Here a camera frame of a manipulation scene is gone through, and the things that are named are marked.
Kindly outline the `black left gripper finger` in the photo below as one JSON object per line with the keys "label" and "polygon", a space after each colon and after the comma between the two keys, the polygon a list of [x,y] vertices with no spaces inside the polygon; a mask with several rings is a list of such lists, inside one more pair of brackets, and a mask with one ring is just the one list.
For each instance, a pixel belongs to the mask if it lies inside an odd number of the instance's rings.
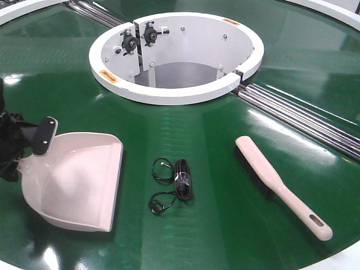
{"label": "black left gripper finger", "polygon": [[33,154],[44,155],[51,147],[57,131],[58,121],[50,116],[42,119],[33,137]]}

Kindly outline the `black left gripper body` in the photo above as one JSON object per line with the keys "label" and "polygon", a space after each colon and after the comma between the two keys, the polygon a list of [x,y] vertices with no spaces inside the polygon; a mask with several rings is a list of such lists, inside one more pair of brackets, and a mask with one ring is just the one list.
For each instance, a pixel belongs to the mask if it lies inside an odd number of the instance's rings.
{"label": "black left gripper body", "polygon": [[17,182],[17,166],[26,148],[32,145],[37,124],[24,121],[19,113],[5,110],[3,96],[4,82],[1,79],[1,178],[7,182]]}

